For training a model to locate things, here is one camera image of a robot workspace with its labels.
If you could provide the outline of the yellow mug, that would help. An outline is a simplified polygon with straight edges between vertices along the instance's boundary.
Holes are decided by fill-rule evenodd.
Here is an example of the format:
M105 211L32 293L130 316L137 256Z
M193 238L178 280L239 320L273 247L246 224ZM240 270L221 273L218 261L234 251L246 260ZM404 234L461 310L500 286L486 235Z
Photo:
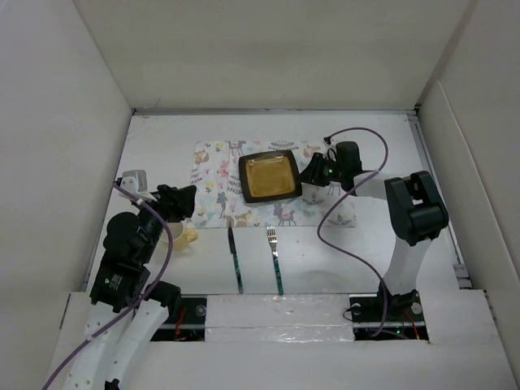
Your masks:
M184 250L189 244L198 239L198 233L194 230L187 229L182 222L169 223L167 226L170 229L171 238L173 239L172 248L174 251Z

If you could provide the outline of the square black yellow plate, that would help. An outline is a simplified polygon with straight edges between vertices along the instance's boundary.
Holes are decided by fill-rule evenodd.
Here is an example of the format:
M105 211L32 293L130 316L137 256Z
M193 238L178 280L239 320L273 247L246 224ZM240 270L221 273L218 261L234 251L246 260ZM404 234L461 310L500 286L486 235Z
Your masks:
M297 161L289 149L241 156L238 168L246 204L281 201L302 195Z

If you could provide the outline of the patterned cloth placemat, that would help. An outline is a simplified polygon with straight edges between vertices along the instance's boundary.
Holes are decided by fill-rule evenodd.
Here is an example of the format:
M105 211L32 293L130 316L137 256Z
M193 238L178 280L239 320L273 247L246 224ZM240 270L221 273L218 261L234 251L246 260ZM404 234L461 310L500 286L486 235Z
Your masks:
M324 150L319 141L199 141L190 227L355 227L353 204L333 206L344 194L340 184L297 183L297 174Z

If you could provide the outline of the fork with green handle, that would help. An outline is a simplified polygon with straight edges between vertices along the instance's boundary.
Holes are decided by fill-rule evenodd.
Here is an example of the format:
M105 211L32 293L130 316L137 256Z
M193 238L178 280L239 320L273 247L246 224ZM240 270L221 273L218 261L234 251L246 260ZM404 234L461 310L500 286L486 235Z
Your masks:
M274 226L270 225L270 226L266 227L266 236L268 239L268 244L271 248L271 256L272 256L273 266L274 266L274 270L275 270L275 278L276 278L276 283L277 283L278 294L280 296L283 296L284 295L284 286L283 286L283 281L282 281L282 276L281 276L281 271L280 271L279 255L278 255L278 250L277 250L278 240L277 240L277 235L276 235Z

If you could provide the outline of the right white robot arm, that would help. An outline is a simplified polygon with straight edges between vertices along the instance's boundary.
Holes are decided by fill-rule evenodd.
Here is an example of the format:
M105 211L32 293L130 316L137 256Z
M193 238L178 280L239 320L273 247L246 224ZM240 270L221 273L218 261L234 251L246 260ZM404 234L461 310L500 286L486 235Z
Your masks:
M432 241L449 223L449 213L428 171L394 176L362 168L358 144L343 141L334 153L313 154L300 173L305 184L334 182L354 196L387 202L396 241L388 270L375 300L380 317L393 320L405 310L404 297L416 290L418 272Z

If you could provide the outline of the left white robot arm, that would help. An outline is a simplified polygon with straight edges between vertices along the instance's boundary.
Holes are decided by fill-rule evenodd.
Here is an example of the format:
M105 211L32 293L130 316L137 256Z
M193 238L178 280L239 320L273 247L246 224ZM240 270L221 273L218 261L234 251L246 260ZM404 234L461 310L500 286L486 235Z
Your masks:
M161 184L139 195L122 184L113 187L139 211L118 213L106 225L84 339L50 376L68 367L65 389L123 388L154 333L180 315L180 289L162 277L174 251L170 226L192 216L197 189Z

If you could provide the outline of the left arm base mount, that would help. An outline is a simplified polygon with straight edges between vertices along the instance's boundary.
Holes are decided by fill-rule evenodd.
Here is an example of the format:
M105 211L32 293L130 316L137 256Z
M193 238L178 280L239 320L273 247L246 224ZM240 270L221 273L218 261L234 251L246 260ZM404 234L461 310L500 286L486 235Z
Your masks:
M205 340L207 296L183 295L178 311L152 335L152 342L198 342Z

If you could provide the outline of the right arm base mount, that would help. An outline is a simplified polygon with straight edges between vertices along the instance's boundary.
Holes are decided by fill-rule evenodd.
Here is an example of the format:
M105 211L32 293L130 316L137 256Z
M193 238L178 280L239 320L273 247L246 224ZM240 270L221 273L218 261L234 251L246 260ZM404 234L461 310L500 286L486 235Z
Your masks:
M344 319L355 340L429 340L423 305L416 289L405 295L377 293L349 295Z

